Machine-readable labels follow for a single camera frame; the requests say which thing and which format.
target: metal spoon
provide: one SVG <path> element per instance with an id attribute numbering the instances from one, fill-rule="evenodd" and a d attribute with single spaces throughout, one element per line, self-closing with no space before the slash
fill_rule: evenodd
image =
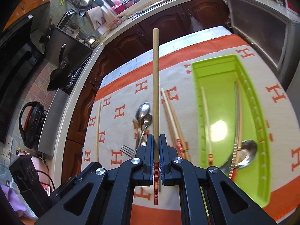
<path id="1" fill-rule="evenodd" d="M 257 143 L 254 140 L 242 141 L 242 147 L 239 157 L 238 169 L 248 166 L 255 158 L 257 152 Z M 222 172 L 228 173 L 231 165 L 233 153 L 227 161 L 219 168 Z"/>
<path id="2" fill-rule="evenodd" d="M 144 122 L 145 126 L 144 126 L 143 132 L 142 132 L 142 134 L 141 134 L 141 136 L 139 138 L 140 139 L 139 145 L 141 143 L 141 140 L 142 140 L 142 138 L 144 136 L 145 131 L 152 124 L 152 115 L 150 113 L 147 113 L 146 116 L 143 118 L 143 122 Z"/>
<path id="3" fill-rule="evenodd" d="M 150 112 L 150 103 L 144 102 L 142 105 L 139 106 L 138 110 L 136 111 L 135 118 L 139 124 L 139 129 L 136 137 L 136 144 L 135 148 L 137 149 L 140 143 L 140 137 L 141 137 L 141 128 L 142 128 L 142 120 Z"/>

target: silver screw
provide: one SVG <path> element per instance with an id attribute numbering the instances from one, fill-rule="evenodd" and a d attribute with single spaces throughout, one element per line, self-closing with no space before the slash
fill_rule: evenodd
<path id="1" fill-rule="evenodd" d="M 182 158 L 181 157 L 175 157 L 173 159 L 173 162 L 175 162 L 175 163 L 182 163 Z"/>
<path id="2" fill-rule="evenodd" d="M 104 168 L 98 168 L 97 170 L 96 170 L 96 174 L 97 175 L 102 175 L 102 174 L 104 174 L 105 173 L 105 169 Z"/>
<path id="3" fill-rule="evenodd" d="M 141 159 L 139 159 L 139 158 L 132 158 L 131 159 L 131 162 L 133 163 L 133 164 L 139 164 L 140 162 L 141 162 Z"/>
<path id="4" fill-rule="evenodd" d="M 218 168 L 215 167 L 215 166 L 210 166 L 210 167 L 208 168 L 208 171 L 210 171 L 211 173 L 217 173 L 219 170 L 218 170 Z"/>

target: black cable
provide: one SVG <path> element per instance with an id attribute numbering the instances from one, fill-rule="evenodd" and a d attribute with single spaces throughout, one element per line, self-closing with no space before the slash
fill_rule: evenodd
<path id="1" fill-rule="evenodd" d="M 45 174 L 50 179 L 50 181 L 52 183 L 53 191 L 54 191 L 55 187 L 54 187 L 54 183 L 53 183 L 52 178 L 48 174 L 46 174 L 45 172 L 43 172 L 43 171 L 40 171 L 40 170 L 36 170 L 36 171 L 37 171 L 37 173 L 43 173 L 43 174 Z"/>

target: green tray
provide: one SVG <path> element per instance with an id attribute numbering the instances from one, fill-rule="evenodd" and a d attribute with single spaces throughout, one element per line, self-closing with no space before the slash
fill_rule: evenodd
<path id="1" fill-rule="evenodd" d="M 235 183 L 260 207 L 270 201 L 271 164 L 268 131 L 259 98 L 245 68 L 236 55 L 192 63 L 198 111 L 199 166 L 209 166 L 205 113 L 201 87 L 205 90 L 214 166 L 222 166 L 233 151 L 236 130 L 234 82 L 238 79 L 242 95 L 242 140 L 257 142 L 253 162 L 237 171 Z"/>

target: plastic bag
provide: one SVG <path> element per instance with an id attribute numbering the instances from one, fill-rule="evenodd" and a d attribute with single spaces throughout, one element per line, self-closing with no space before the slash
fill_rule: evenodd
<path id="1" fill-rule="evenodd" d="M 190 18 L 190 31 L 192 33 L 197 32 L 197 31 L 202 31 L 204 28 L 202 25 L 195 19 L 194 17 Z"/>

